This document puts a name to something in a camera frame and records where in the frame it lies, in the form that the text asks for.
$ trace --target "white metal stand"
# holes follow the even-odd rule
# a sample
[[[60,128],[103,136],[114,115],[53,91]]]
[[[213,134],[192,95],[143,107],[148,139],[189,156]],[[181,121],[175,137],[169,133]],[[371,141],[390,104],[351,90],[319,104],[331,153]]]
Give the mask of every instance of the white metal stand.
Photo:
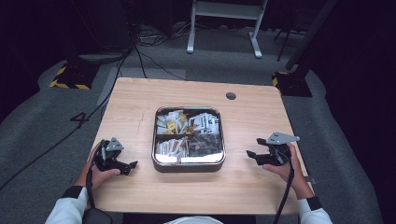
[[[256,25],[254,31],[249,32],[248,37],[254,50],[256,58],[262,57],[259,44],[257,43],[257,33],[262,23],[262,16],[264,15],[265,6],[267,0],[262,0],[261,6],[244,6],[224,3],[211,3],[211,2],[200,2],[193,0],[191,9],[191,31],[189,35],[189,43],[187,45],[187,52],[194,52],[194,40],[195,40],[195,16],[211,16],[211,17],[223,17],[223,18],[236,18],[245,20],[254,20]]]

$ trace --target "metal tin box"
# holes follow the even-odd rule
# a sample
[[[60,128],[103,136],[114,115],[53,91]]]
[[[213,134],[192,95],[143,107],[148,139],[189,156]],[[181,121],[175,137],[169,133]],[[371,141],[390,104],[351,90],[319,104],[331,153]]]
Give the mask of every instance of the metal tin box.
[[[225,160],[219,111],[204,106],[159,108],[151,158],[162,173],[218,171]]]

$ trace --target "black cuff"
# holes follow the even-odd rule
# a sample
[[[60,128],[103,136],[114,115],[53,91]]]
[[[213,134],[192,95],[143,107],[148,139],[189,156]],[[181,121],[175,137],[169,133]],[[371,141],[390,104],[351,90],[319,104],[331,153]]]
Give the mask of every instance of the black cuff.
[[[311,211],[318,210],[319,208],[322,208],[318,196],[315,196],[312,198],[307,198],[306,201],[308,202],[308,205],[311,208]]]
[[[82,191],[82,186],[72,186],[64,191],[64,195],[61,198],[75,198],[77,199]]]

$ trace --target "gray carpet floor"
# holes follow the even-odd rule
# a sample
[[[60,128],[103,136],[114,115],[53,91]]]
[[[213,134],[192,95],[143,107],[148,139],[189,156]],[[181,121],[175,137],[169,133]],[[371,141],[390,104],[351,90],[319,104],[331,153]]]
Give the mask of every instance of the gray carpet floor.
[[[203,30],[196,35],[193,54],[186,53],[186,35],[139,50],[169,71],[181,72],[186,80],[270,86],[275,71],[286,71],[284,65],[301,38],[291,36],[277,62],[283,35],[273,41],[275,32],[260,31],[258,42],[263,58],[258,60],[248,41],[248,31],[251,28],[232,32]],[[142,59],[145,68],[161,69],[149,58]],[[96,108],[117,63],[102,65],[89,91],[50,88],[62,65],[58,62],[44,72],[38,80],[40,92],[0,124],[0,184],[76,128],[78,123],[70,121],[72,117],[80,112],[90,114]],[[140,69],[135,51],[122,68],[123,74]],[[306,81],[312,98],[283,96],[282,100],[294,133],[301,137],[299,147],[310,177],[317,181],[313,185],[315,193],[333,223],[382,223],[374,188],[330,113],[323,85],[313,72]],[[1,223],[45,222],[56,200],[76,180],[105,111],[99,109],[80,129],[0,191]],[[115,223],[121,223],[121,214],[111,215]],[[257,223],[272,223],[273,219],[257,216]],[[297,216],[282,216],[280,223],[297,223]]]

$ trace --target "light wood surface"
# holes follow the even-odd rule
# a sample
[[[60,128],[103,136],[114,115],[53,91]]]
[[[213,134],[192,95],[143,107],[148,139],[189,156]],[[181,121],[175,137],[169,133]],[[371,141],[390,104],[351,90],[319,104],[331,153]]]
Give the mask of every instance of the light wood surface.
[[[236,99],[227,99],[227,92]],[[151,149],[157,109],[197,105],[220,112],[226,151],[221,169],[198,174],[156,171]],[[286,183],[246,153],[268,153],[256,138],[266,139],[273,132],[293,134],[275,87],[121,77],[95,144],[115,136],[125,147],[118,160],[139,163],[128,176],[117,176],[97,189],[95,204],[113,212],[275,214]],[[282,214],[297,213],[291,190]]]

